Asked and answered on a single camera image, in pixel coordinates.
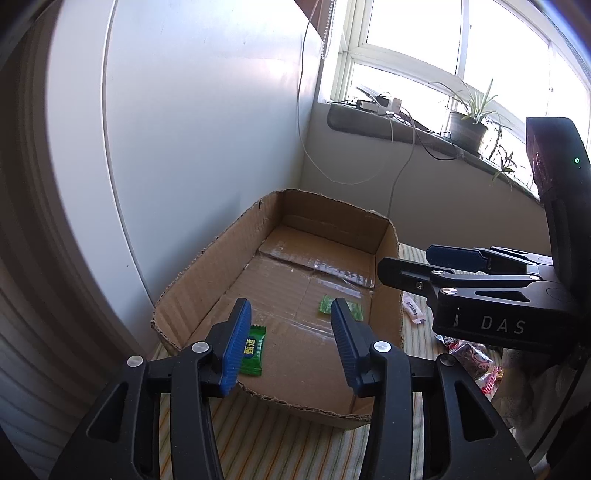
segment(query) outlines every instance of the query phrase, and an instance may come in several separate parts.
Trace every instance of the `window sill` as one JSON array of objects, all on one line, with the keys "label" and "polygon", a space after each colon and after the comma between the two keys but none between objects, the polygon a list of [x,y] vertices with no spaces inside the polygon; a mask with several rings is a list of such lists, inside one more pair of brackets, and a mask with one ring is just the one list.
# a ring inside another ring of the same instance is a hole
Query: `window sill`
[{"label": "window sill", "polygon": [[[375,115],[374,113],[357,110],[350,106],[332,104],[326,116],[326,123],[332,130],[337,132],[381,138],[383,140],[393,139],[394,141],[408,144],[413,143],[412,127],[402,123],[392,122],[392,128],[390,128],[390,122],[386,118]],[[420,139],[425,147],[428,147],[434,152],[450,158],[457,156],[459,160],[463,160],[472,167],[489,173],[491,177],[499,171],[499,168],[494,163],[482,157],[477,157],[442,139],[438,135],[421,130],[417,130],[417,135],[420,135]],[[511,185],[513,189],[523,193],[541,205],[539,199],[525,185],[518,181],[509,182],[503,175],[500,175],[498,179]]]}]

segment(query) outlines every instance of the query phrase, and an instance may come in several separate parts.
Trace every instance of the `blue gripper pad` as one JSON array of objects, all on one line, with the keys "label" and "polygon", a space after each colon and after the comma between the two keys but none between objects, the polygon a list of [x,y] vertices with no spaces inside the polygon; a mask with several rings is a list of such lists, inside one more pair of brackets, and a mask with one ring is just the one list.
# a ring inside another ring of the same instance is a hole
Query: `blue gripper pad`
[{"label": "blue gripper pad", "polygon": [[369,325],[355,321],[343,298],[332,303],[330,322],[347,385],[359,395],[365,386],[363,374],[371,367],[369,346],[374,341],[373,332]]},{"label": "blue gripper pad", "polygon": [[467,272],[484,272],[488,261],[478,250],[471,248],[431,245],[427,248],[427,261],[436,267],[455,268]]},{"label": "blue gripper pad", "polygon": [[230,393],[236,385],[238,372],[244,355],[246,337],[251,328],[251,303],[247,299],[237,299],[232,313],[228,318],[227,327],[232,328],[222,356],[222,376],[219,389],[223,397]]}]

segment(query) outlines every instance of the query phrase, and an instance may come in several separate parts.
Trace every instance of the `green candy wrapper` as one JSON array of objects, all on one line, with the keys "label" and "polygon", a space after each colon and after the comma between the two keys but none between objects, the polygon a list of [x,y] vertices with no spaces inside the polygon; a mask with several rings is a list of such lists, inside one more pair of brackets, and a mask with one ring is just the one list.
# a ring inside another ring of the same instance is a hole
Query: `green candy wrapper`
[{"label": "green candy wrapper", "polygon": [[[319,310],[322,313],[330,314],[330,306],[332,305],[335,299],[333,297],[329,297],[328,295],[324,295],[322,297],[322,301],[320,302]],[[347,305],[349,305],[349,310],[351,310],[351,314],[353,318],[358,322],[363,322],[363,308],[359,303],[355,303],[354,301],[348,301]]]},{"label": "green candy wrapper", "polygon": [[240,373],[246,375],[262,374],[262,342],[265,339],[267,328],[261,325],[252,325],[246,337],[246,344],[244,346],[244,355],[242,357],[242,365],[240,366]]}]

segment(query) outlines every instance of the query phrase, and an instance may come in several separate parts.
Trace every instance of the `window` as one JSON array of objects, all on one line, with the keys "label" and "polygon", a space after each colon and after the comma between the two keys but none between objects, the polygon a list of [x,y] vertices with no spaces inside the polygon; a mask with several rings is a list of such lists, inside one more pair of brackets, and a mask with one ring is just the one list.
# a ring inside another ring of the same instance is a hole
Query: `window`
[{"label": "window", "polygon": [[395,93],[396,97],[405,98],[404,108],[412,112],[417,122],[435,132],[440,132],[447,121],[449,97],[420,83],[365,65],[355,65],[348,99],[371,100],[357,90],[359,85],[371,85],[377,92]]},{"label": "window", "polygon": [[461,0],[374,0],[367,43],[455,73],[461,20]]},{"label": "window", "polygon": [[[500,144],[528,184],[528,116],[567,116],[589,146],[590,84],[569,45],[527,0],[349,0],[332,99],[365,96],[365,85],[402,99],[419,122],[439,132],[454,108],[449,91],[483,92],[494,78],[492,109]],[[489,128],[488,157],[496,132]],[[491,157],[498,163],[498,155]]]},{"label": "window", "polygon": [[525,122],[546,113],[549,70],[548,44],[536,32],[494,0],[470,2],[468,85],[486,92],[494,78],[498,102]]}]

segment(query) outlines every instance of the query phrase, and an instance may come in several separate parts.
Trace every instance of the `electrical cable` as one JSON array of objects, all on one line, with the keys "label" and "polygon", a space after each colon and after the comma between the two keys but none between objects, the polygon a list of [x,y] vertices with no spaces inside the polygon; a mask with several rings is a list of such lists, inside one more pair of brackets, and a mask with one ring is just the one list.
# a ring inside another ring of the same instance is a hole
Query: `electrical cable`
[{"label": "electrical cable", "polygon": [[[316,8],[318,7],[318,4],[320,3],[320,0],[316,0],[316,3],[314,4],[314,7],[312,8],[312,13],[310,14],[310,18],[308,19],[308,23],[306,25],[306,31],[304,32],[304,38],[301,42],[301,70],[300,70],[300,80],[298,82],[297,85],[297,97],[296,97],[296,103],[295,103],[295,114],[297,116],[297,132],[298,132],[298,136],[300,137],[300,143],[301,146],[304,149],[304,153],[306,154],[306,157],[308,157],[308,159],[312,162],[312,165],[314,165],[316,167],[316,170],[318,170],[320,173],[322,173],[322,175],[328,180],[331,181],[332,183],[338,183],[340,185],[348,185],[348,186],[352,186],[352,185],[359,185],[361,183],[366,183],[367,181],[373,180],[375,178],[378,177],[378,175],[381,173],[381,171],[384,169],[384,167],[386,166],[386,163],[388,162],[388,159],[385,158],[384,162],[382,163],[382,166],[380,166],[380,168],[378,169],[378,171],[376,172],[376,174],[368,179],[364,179],[361,181],[354,181],[354,182],[345,182],[345,181],[338,181],[338,180],[334,180],[332,178],[330,178],[326,172],[324,172],[317,164],[316,162],[312,159],[312,157],[310,156],[310,154],[308,153],[308,151],[306,150],[306,145],[304,144],[304,140],[301,137],[301,125],[300,125],[300,92],[301,92],[301,83],[302,83],[302,79],[304,77],[304,46],[306,45],[306,37],[308,36],[308,30],[310,28],[310,24],[311,24],[311,19],[314,16],[314,13],[316,11]],[[390,123],[390,129],[392,132],[392,137],[391,137],[391,142],[394,143],[394,129],[392,127],[392,123]]]},{"label": "electrical cable", "polygon": [[531,460],[531,458],[535,455],[535,453],[538,451],[538,449],[542,446],[542,444],[544,443],[544,441],[546,440],[546,438],[548,437],[548,435],[550,434],[550,432],[552,431],[552,429],[556,425],[556,422],[558,422],[558,419],[562,416],[567,403],[569,402],[570,398],[573,396],[574,389],[577,388],[577,385],[579,384],[579,380],[581,379],[581,376],[583,375],[583,371],[585,370],[586,366],[587,366],[587,362],[582,362],[581,366],[579,366],[579,368],[577,369],[576,373],[574,374],[573,381],[570,383],[569,390],[566,392],[566,395],[564,396],[562,403],[560,404],[560,407],[558,407],[556,414],[554,415],[552,420],[550,420],[550,423],[548,424],[548,426],[544,430],[544,433],[542,434],[542,436],[540,437],[538,442],[534,445],[534,447],[528,453],[528,455],[527,455],[528,461]]},{"label": "electrical cable", "polygon": [[411,161],[411,159],[413,157],[414,144],[415,144],[415,140],[416,140],[416,137],[417,137],[417,127],[414,124],[414,119],[413,119],[412,115],[403,106],[400,107],[400,108],[401,109],[404,109],[404,111],[407,113],[407,115],[410,118],[410,121],[411,121],[411,123],[413,125],[413,144],[411,145],[411,148],[410,148],[410,155],[408,156],[408,160],[404,163],[404,165],[402,166],[402,168],[398,172],[398,175],[396,175],[396,178],[394,179],[394,182],[392,183],[392,190],[390,190],[390,200],[388,202],[388,218],[390,218],[390,213],[392,212],[392,199],[394,198],[394,189],[396,188],[396,184],[398,183],[398,180],[400,179],[400,175],[402,175],[402,172],[407,167],[407,165],[410,163],[410,161]]},{"label": "electrical cable", "polygon": [[423,140],[421,140],[421,136],[420,135],[417,135],[417,136],[418,136],[418,141],[423,146],[423,148],[425,149],[425,152],[427,152],[429,155],[431,155],[435,160],[447,161],[447,160],[457,160],[458,158],[460,158],[459,155],[457,154],[457,150],[456,150],[456,156],[455,157],[452,157],[452,158],[439,158],[439,157],[436,157],[431,152],[429,152],[429,150],[427,149],[427,147],[425,147],[425,144],[423,143]]},{"label": "electrical cable", "polygon": [[335,104],[335,105],[347,105],[347,106],[357,106],[356,103],[351,102],[350,100],[342,100],[341,102],[334,102],[333,100],[328,100],[326,103]]}]

